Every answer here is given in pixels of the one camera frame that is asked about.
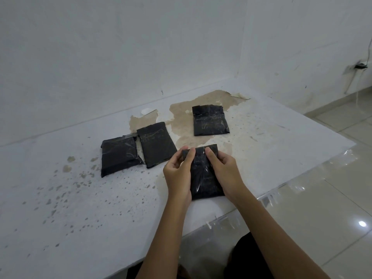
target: plastic wrap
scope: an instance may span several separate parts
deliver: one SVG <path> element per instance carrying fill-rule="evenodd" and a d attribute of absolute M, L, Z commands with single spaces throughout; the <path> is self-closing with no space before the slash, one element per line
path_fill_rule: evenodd
<path fill-rule="evenodd" d="M 218 182 L 212 165 L 204 150 L 209 147 L 215 154 L 218 153 L 217 145 L 209 145 L 196 148 L 195 158 L 191 164 L 191 196 L 192 200 L 224 196 L 224 192 Z M 185 159 L 189 150 L 183 150 Z"/>
<path fill-rule="evenodd" d="M 137 134 L 148 169 L 169 160 L 177 152 L 164 121 L 138 129 Z"/>
<path fill-rule="evenodd" d="M 142 159 L 138 156 L 136 138 L 135 135 L 130 134 L 102 142 L 101 177 L 143 164 Z"/>
<path fill-rule="evenodd" d="M 194 135 L 218 135 L 230 133 L 222 106 L 204 105 L 192 107 Z"/>

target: black plastic bag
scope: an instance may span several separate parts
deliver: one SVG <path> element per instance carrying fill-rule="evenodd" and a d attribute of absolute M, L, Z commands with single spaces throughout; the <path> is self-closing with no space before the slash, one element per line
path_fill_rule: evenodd
<path fill-rule="evenodd" d="M 136 134 L 129 134 L 102 142 L 102 169 L 101 177 L 127 169 L 134 165 L 143 164 L 138 156 Z"/>
<path fill-rule="evenodd" d="M 164 121 L 138 129 L 137 134 L 148 169 L 169 160 L 177 152 Z"/>
<path fill-rule="evenodd" d="M 225 196 L 224 191 L 217 180 L 211 162 L 204 150 L 209 147 L 215 155 L 218 153 L 217 145 L 209 145 L 196 148 L 195 158 L 191 163 L 191 198 L 192 200 L 206 199 L 218 196 Z M 183 159 L 186 158 L 189 150 L 183 150 Z"/>
<path fill-rule="evenodd" d="M 192 114 L 194 116 L 194 136 L 230 133 L 222 106 L 194 106 Z"/>

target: paint speck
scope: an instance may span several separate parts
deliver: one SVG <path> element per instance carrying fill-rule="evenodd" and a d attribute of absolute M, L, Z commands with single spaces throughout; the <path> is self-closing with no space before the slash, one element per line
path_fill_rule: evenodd
<path fill-rule="evenodd" d="M 71 169 L 72 169 L 72 167 L 66 164 L 66 165 L 63 166 L 62 171 L 63 171 L 63 172 L 70 172 Z"/>
<path fill-rule="evenodd" d="M 69 162 L 69 163 L 72 163 L 73 161 L 75 160 L 75 157 L 68 157 L 67 158 L 67 161 Z"/>

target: water stain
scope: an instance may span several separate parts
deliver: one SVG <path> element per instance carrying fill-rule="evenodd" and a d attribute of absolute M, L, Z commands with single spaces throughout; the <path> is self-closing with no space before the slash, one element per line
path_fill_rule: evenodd
<path fill-rule="evenodd" d="M 62 171 L 63 171 L 63 172 L 70 172 L 71 169 L 72 169 L 72 167 L 66 164 L 65 166 L 63 166 Z"/>
<path fill-rule="evenodd" d="M 193 106 L 206 104 L 222 105 L 225 112 L 231 106 L 237 106 L 245 101 L 246 99 L 230 96 L 230 93 L 226 91 L 215 90 L 199 96 L 192 101 L 185 101 L 170 105 L 169 110 L 173 113 L 173 119 L 166 121 L 165 123 L 170 124 L 172 127 L 172 132 L 180 136 L 176 142 L 176 146 L 178 148 L 182 147 L 183 145 L 197 147 L 207 143 L 207 141 L 209 141 L 209 139 L 211 139 L 213 136 L 194 136 L 192 116 Z"/>
<path fill-rule="evenodd" d="M 232 155 L 232 145 L 230 143 L 224 142 L 221 151 L 228 155 Z"/>
<path fill-rule="evenodd" d="M 75 160 L 75 157 L 74 156 L 72 156 L 72 157 L 70 156 L 70 157 L 67 158 L 67 161 L 69 163 L 72 163 L 74 160 Z"/>
<path fill-rule="evenodd" d="M 156 118 L 158 118 L 158 110 L 154 110 L 142 117 L 131 116 L 129 129 L 131 133 L 135 133 L 137 129 L 156 123 Z"/>

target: white countertop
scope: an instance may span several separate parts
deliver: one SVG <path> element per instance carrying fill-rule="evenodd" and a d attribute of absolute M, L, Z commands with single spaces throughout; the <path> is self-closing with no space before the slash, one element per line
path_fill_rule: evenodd
<path fill-rule="evenodd" d="M 230 134 L 203 145 L 232 151 L 257 197 L 354 145 L 229 79 L 3 146 L 0 277 L 102 279 L 143 258 L 167 199 L 164 164 L 101 178 L 101 142 L 130 133 L 130 117 L 145 108 L 158 110 L 157 122 L 167 121 L 171 104 L 218 89 L 251 99 L 225 111 Z M 179 148 L 182 137 L 167 127 Z M 183 233 L 233 209 L 225 197 L 193 201 Z"/>

